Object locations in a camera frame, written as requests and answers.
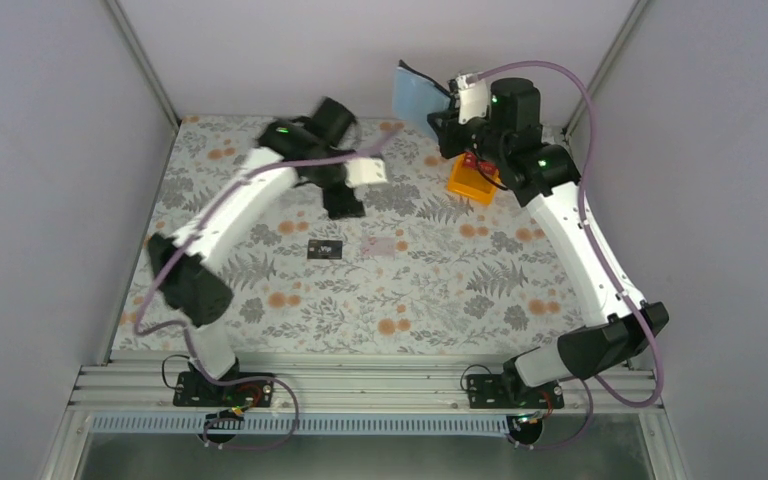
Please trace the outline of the pale pink floral card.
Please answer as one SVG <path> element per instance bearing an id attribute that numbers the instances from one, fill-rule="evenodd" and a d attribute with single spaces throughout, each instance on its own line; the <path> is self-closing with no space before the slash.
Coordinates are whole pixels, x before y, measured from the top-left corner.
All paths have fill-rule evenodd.
<path id="1" fill-rule="evenodd" d="M 395 237 L 365 236 L 360 243 L 360 256 L 362 258 L 394 258 L 396 244 Z"/>

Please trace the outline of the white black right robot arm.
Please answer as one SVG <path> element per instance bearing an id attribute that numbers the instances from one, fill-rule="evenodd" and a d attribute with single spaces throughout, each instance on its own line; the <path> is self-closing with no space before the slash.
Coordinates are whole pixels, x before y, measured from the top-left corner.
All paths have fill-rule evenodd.
<path id="1" fill-rule="evenodd" d="M 546 234 L 580 303 L 583 327 L 504 363 L 503 397 L 525 407 L 541 387 L 590 379 L 642 353 L 669 316 L 662 303 L 645 299 L 606 246 L 569 152 L 543 140 L 534 84 L 464 75 L 449 87 L 448 108 L 427 117 L 441 153 L 469 153 L 496 168 L 502 185 Z"/>

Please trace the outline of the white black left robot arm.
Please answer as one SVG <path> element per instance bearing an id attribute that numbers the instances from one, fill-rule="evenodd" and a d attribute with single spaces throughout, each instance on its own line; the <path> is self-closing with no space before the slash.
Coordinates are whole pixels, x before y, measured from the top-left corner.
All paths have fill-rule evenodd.
<path id="1" fill-rule="evenodd" d="M 180 321 L 199 392 L 215 405 L 238 391 L 239 363 L 220 319 L 234 293 L 221 268 L 241 237 L 297 185 L 321 190 L 331 220 L 358 218 L 365 209 L 349 184 L 341 148 L 358 121 L 344 105 L 323 98 L 313 113 L 267 124 L 240 169 L 206 206 L 173 234 L 153 235 L 147 246 L 152 288 L 184 314 Z"/>

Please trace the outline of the dark VIP credit card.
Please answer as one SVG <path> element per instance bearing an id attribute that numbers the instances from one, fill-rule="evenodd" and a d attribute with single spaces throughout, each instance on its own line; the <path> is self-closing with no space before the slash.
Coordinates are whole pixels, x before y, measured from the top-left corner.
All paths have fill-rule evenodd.
<path id="1" fill-rule="evenodd" d="M 342 252 L 340 240 L 310 239 L 307 244 L 308 260 L 340 260 Z"/>

